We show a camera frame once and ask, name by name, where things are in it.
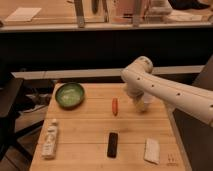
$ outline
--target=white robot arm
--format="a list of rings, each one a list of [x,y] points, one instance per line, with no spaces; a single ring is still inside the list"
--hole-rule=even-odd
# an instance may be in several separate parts
[[[142,56],[122,71],[131,98],[137,99],[147,92],[213,126],[212,91],[159,78],[151,74],[152,69],[151,60]]]

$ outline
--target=green bowl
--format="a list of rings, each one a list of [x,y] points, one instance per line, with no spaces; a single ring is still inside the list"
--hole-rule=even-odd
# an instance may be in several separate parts
[[[55,99],[61,107],[70,109],[84,100],[84,94],[84,88],[80,84],[66,83],[56,91]]]

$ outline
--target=black chair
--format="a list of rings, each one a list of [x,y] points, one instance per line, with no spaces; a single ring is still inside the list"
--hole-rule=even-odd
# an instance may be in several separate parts
[[[32,154],[24,149],[17,140],[43,125],[43,121],[40,121],[15,132],[15,121],[20,116],[20,111],[35,107],[35,103],[25,95],[26,87],[23,83],[24,79],[14,78],[0,60],[0,161],[10,146],[31,161]]]
[[[201,71],[193,86],[213,91],[213,55]],[[175,109],[173,112],[192,170],[213,170],[213,128]]]

